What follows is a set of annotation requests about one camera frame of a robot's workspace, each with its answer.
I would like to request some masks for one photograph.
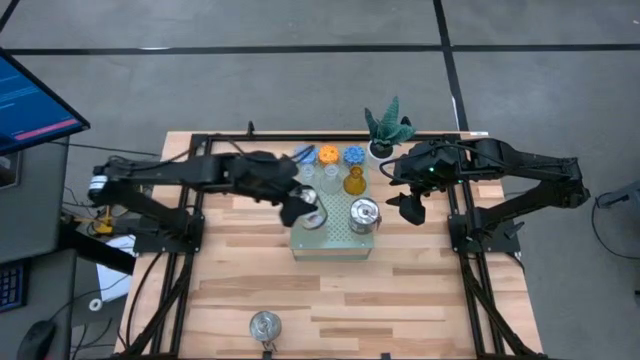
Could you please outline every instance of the white paper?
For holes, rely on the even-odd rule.
[[[119,248],[121,251],[133,255],[134,242],[135,237],[133,235],[129,235],[109,240],[106,244],[114,248]],[[108,302],[129,293],[129,287],[131,286],[131,276],[127,276],[126,279],[123,279],[115,286],[111,287],[118,280],[122,279],[122,277],[124,277],[126,274],[109,269],[108,267],[100,264],[97,264],[96,267],[98,269],[98,282],[100,283],[100,289],[103,289],[100,294],[102,297],[102,301]]]

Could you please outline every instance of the monitor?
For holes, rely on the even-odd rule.
[[[87,120],[0,48],[0,187],[17,182],[19,150],[88,128]]]

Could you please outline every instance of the computer screen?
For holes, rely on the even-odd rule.
[[[89,123],[0,49],[0,155],[89,128]]]

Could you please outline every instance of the keyboard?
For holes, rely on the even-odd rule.
[[[26,261],[0,264],[0,312],[27,304],[27,279]]]

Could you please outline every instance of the computer mouse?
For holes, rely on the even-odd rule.
[[[38,321],[31,325],[18,348],[18,360],[43,360],[56,332],[53,321]]]

